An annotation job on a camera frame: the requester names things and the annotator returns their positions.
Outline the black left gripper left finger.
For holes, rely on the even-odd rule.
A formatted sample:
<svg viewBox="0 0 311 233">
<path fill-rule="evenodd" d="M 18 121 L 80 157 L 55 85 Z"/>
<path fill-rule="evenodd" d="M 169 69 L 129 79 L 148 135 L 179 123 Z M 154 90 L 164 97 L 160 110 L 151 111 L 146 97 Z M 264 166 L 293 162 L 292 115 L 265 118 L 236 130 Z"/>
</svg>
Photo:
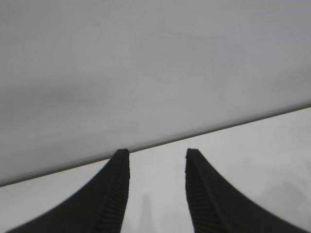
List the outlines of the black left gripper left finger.
<svg viewBox="0 0 311 233">
<path fill-rule="evenodd" d="M 119 233 L 128 201 L 129 151 L 119 149 L 81 189 L 13 233 Z"/>
</svg>

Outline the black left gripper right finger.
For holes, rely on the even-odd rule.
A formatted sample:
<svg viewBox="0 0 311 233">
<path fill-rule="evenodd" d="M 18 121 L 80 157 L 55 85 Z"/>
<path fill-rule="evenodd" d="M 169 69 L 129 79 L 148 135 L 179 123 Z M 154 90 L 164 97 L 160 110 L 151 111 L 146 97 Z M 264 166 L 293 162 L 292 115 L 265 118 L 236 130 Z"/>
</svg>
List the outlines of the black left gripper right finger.
<svg viewBox="0 0 311 233">
<path fill-rule="evenodd" d="M 185 189 L 196 233 L 303 233 L 228 182 L 198 149 L 188 149 Z"/>
</svg>

